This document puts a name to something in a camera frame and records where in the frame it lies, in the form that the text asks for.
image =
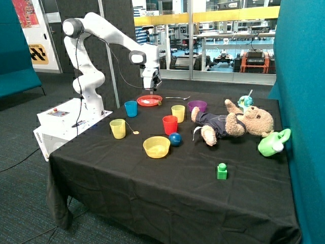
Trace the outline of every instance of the green block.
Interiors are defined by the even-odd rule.
[[[227,165],[221,163],[217,167],[217,179],[227,179]]]

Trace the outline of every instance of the purple bowl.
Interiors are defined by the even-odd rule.
[[[190,112],[192,112],[194,107],[199,107],[201,112],[204,112],[205,109],[207,108],[207,103],[204,101],[200,101],[200,100],[195,100],[195,101],[190,101],[188,104],[188,109]]]

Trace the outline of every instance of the teddy bear foot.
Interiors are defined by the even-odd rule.
[[[211,126],[203,126],[201,129],[201,135],[209,146],[214,146],[217,144],[215,131]]]
[[[200,111],[199,107],[194,107],[191,114],[192,122],[195,122],[198,112]]]

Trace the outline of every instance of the blue ball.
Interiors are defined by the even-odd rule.
[[[182,142],[181,135],[176,133],[176,132],[170,134],[168,139],[171,141],[172,146],[179,146],[181,144],[181,142]]]

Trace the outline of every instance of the yellow railing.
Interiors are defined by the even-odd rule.
[[[279,11],[280,7],[276,6],[193,13],[193,22],[275,19],[278,18]],[[134,22],[135,26],[179,24],[188,23],[189,17],[187,13],[146,16],[135,17]]]

